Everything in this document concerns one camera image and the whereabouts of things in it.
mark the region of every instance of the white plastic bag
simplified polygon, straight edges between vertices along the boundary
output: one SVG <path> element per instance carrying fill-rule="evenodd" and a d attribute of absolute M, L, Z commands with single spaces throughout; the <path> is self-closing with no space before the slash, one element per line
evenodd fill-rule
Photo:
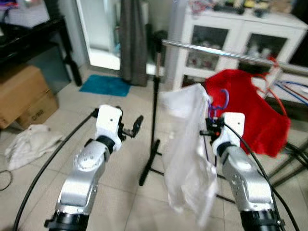
<path fill-rule="evenodd" d="M 208 95 L 200 84 L 162 92 L 160 103 L 177 119 L 176 133 L 162 155 L 169 205 L 180 212 L 188 205 L 204 227 L 217 192 L 216 168 L 207 161 L 203 137 Z"/>

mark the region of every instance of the gray curtain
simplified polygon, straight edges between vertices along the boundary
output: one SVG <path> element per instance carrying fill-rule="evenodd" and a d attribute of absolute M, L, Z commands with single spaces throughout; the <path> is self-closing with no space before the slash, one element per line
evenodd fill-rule
<path fill-rule="evenodd" d="M 121 0 L 120 76 L 137 86 L 147 85 L 147 46 L 140 0 Z"/>

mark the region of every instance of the red cloth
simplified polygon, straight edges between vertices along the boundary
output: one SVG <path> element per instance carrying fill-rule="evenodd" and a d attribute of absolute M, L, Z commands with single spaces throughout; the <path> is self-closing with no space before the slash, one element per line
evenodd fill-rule
<path fill-rule="evenodd" d="M 251 78 L 252 75 L 244 71 L 225 70 L 207 79 L 205 88 L 213 97 L 213 106 L 225 104 L 225 94 L 220 90 L 227 89 L 229 104 L 226 109 L 217 110 L 217 116 L 224 112 L 244 113 L 244 140 L 254 152 L 276 157 L 285 146 L 290 120 L 277 113 L 257 94 Z"/>

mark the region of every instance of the cardboard box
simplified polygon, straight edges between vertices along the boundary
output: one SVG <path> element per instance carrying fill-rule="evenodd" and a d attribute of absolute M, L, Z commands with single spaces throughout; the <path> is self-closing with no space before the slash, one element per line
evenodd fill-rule
<path fill-rule="evenodd" d="M 58 104 L 51 90 L 40 94 L 27 108 L 27 110 L 16 119 L 22 128 L 28 128 L 31 124 L 44 123 L 56 110 Z"/>
<path fill-rule="evenodd" d="M 34 66 L 20 65 L 0 72 L 0 128 L 6 128 L 48 85 Z"/>

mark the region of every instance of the blue mat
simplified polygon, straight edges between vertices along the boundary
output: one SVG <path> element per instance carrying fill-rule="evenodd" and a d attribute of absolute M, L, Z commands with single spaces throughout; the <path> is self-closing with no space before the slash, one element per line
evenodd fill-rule
<path fill-rule="evenodd" d="M 124 82 L 121 78 L 91 75 L 79 91 L 126 97 L 129 88 L 130 84 Z"/>

